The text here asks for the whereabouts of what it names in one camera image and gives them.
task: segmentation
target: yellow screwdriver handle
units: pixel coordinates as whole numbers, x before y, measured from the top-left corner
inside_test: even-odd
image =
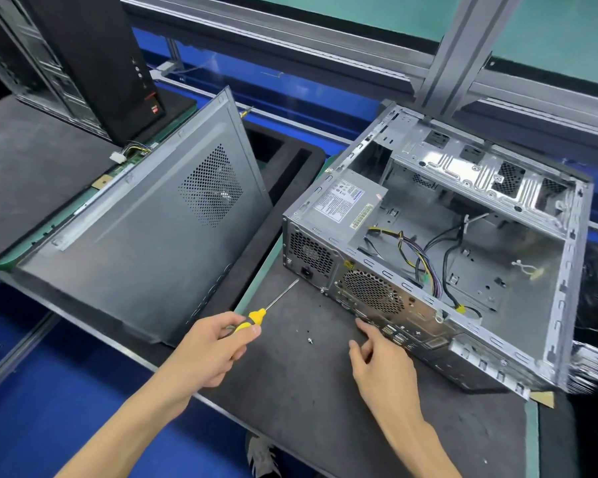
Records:
[[[261,325],[261,321],[263,321],[263,317],[265,315],[266,315],[265,308],[262,308],[262,309],[256,310],[255,312],[249,313],[248,318],[252,321],[252,323],[244,322],[243,324],[239,324],[239,326],[237,326],[237,329],[235,329],[235,332],[237,332],[238,330],[250,327],[252,324]]]

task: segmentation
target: person's left hand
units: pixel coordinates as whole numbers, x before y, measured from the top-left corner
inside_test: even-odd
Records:
[[[151,398],[159,399],[168,409],[170,419],[186,409],[201,387],[220,385],[233,363],[246,352],[246,344],[259,337],[261,327],[254,325],[222,338],[230,333],[226,327],[237,327],[244,320],[234,312],[198,320],[144,385]]]

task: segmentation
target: perforated vent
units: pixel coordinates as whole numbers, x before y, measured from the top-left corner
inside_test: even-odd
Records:
[[[567,189],[566,186],[557,183],[556,181],[552,181],[547,178],[543,178],[543,183],[540,187],[540,192],[538,193],[538,198],[536,198],[536,209],[540,211],[547,210],[547,203],[551,198],[554,196],[558,196],[563,191]],[[557,210],[553,208],[550,213],[555,213]]]
[[[470,161],[472,164],[480,164],[485,156],[485,151],[466,144],[460,153],[460,158]]]
[[[290,233],[290,251],[312,267],[316,272],[330,276],[334,262],[327,251],[316,241],[311,240],[303,233]]]
[[[441,134],[435,130],[431,130],[430,133],[425,137],[424,143],[431,144],[434,147],[443,149],[449,141],[449,136]]]
[[[379,312],[401,313],[405,310],[402,298],[392,285],[372,273],[350,270],[343,280],[354,296]]]
[[[504,162],[498,174],[503,177],[503,180],[501,183],[494,183],[492,189],[510,198],[515,198],[518,195],[520,184],[523,182],[525,169],[519,168],[509,162]]]
[[[418,175],[416,173],[414,176],[412,176],[412,180],[416,184],[420,184],[422,186],[425,186],[426,188],[435,189],[437,187],[437,184],[434,181],[430,181],[429,179],[426,179],[423,176]]]
[[[177,189],[202,225],[213,228],[244,192],[222,144]]]

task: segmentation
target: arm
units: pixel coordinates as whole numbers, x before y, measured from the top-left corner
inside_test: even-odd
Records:
[[[392,449],[415,478],[460,478],[423,418],[412,359],[373,325],[356,324],[368,341],[350,341],[352,374]]]
[[[128,476],[146,446],[170,421],[183,413],[201,387],[220,385],[246,344],[261,334],[251,326],[233,335],[226,327],[244,318],[227,312],[200,319],[158,371],[113,414],[71,458],[56,478]]]

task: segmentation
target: green circuit board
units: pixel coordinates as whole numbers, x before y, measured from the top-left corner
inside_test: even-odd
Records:
[[[168,136],[175,132],[178,127],[182,126],[188,119],[193,117],[197,112],[197,109],[197,104],[194,104],[180,117],[173,120],[168,126],[162,129],[157,134],[157,136],[155,136],[147,144],[147,146],[153,149],[157,147],[157,145],[159,145]],[[68,221],[73,216],[75,211],[77,211],[78,208],[80,208],[89,200],[91,200],[91,198],[93,198],[100,191],[101,187],[106,184],[104,182],[101,185],[98,185],[98,182],[110,181],[112,178],[121,173],[125,168],[127,168],[129,164],[138,164],[144,158],[145,155],[143,155],[143,153],[138,150],[131,150],[130,152],[128,152],[128,158],[125,162],[112,167],[109,171],[97,178],[96,181],[93,183],[93,186],[88,187],[79,195],[77,195],[74,199],[65,204],[64,207],[60,208],[54,215],[49,217],[38,228],[29,233],[19,243],[11,247],[7,251],[7,253],[1,256],[0,270],[2,270],[3,272],[11,271],[31,249],[33,249],[36,245],[39,245],[42,241],[44,241],[47,238],[47,236],[54,232],[54,230],[58,226],[61,226],[66,221]]]

